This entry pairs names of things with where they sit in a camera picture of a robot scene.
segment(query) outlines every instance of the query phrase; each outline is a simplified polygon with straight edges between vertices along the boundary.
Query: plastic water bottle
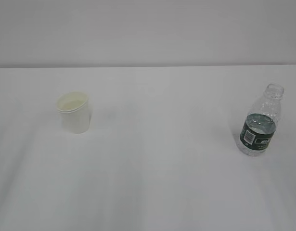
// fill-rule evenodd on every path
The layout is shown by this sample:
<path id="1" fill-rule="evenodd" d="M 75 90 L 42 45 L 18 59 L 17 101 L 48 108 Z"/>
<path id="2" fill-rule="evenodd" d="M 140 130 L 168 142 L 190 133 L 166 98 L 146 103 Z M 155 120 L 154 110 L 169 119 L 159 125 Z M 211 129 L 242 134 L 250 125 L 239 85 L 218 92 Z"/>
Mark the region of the plastic water bottle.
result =
<path id="1" fill-rule="evenodd" d="M 243 153 L 257 156 L 268 147 L 281 118 L 283 92 L 282 86 L 269 84 L 263 96 L 253 104 L 237 142 Z"/>

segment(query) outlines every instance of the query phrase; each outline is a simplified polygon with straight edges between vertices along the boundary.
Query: green label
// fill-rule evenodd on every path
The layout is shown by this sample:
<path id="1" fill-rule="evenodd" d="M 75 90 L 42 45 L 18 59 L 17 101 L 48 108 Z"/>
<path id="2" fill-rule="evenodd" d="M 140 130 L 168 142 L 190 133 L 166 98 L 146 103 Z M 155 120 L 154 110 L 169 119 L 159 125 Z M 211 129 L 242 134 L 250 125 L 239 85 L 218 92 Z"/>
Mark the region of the green label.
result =
<path id="1" fill-rule="evenodd" d="M 274 132 L 271 134 L 260 134 L 252 129 L 244 123 L 240 140 L 241 142 L 249 149 L 252 150 L 264 150 L 268 147 Z"/>

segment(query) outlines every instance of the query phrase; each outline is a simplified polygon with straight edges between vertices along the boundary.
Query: white tabletop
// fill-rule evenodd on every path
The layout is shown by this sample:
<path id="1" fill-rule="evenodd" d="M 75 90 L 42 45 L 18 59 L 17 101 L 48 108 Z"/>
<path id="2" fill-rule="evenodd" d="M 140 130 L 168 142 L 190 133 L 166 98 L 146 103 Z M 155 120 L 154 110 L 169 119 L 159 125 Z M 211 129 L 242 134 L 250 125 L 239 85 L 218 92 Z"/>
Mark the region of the white tabletop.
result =
<path id="1" fill-rule="evenodd" d="M 235 146 L 285 87 L 269 149 Z M 90 96 L 90 129 L 56 99 Z M 296 231 L 296 65 L 0 69 L 0 231 Z"/>

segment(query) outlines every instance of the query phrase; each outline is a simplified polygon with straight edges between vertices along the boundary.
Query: cup rim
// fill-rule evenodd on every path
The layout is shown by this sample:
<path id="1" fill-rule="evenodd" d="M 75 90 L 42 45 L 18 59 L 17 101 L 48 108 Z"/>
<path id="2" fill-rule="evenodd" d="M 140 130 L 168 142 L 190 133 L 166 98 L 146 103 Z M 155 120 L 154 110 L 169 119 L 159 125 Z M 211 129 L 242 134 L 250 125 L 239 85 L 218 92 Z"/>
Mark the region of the cup rim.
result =
<path id="1" fill-rule="evenodd" d="M 81 96 L 83 96 L 83 97 L 85 98 L 85 101 L 84 101 L 80 106 L 78 106 L 78 107 L 76 107 L 76 108 L 73 108 L 73 109 L 70 109 L 70 110 L 62 110 L 61 108 L 59 108 L 59 102 L 62 101 L 62 100 L 64 100 L 64 99 L 66 99 L 67 97 L 69 97 L 70 95 L 72 95 L 72 94 L 74 94 L 74 93 L 79 93 Z M 59 97 L 59 98 L 57 99 L 57 102 L 56 102 L 56 109 L 57 109 L 60 113 L 72 113 L 72 112 L 75 112 L 75 111 L 81 109 L 83 106 L 85 106 L 85 105 L 88 103 L 88 99 L 89 99 L 88 95 L 85 94 L 85 93 L 83 93 L 83 92 L 81 92 L 81 91 L 78 91 L 78 90 L 71 91 L 71 92 L 69 92 L 69 93 L 67 93 L 67 94 L 62 95 L 61 97 Z"/>

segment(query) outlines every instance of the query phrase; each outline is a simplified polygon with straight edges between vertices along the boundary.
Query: white paper cup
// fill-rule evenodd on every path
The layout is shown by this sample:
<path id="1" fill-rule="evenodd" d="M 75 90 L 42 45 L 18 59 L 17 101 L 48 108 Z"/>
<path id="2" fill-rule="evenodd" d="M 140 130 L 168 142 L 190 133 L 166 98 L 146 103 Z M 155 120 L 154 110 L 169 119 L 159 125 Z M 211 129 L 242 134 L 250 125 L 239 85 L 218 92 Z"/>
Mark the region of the white paper cup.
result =
<path id="1" fill-rule="evenodd" d="M 88 130 L 90 115 L 88 96 L 85 93 L 80 91 L 67 93 L 58 99 L 56 106 L 65 130 L 77 134 Z"/>

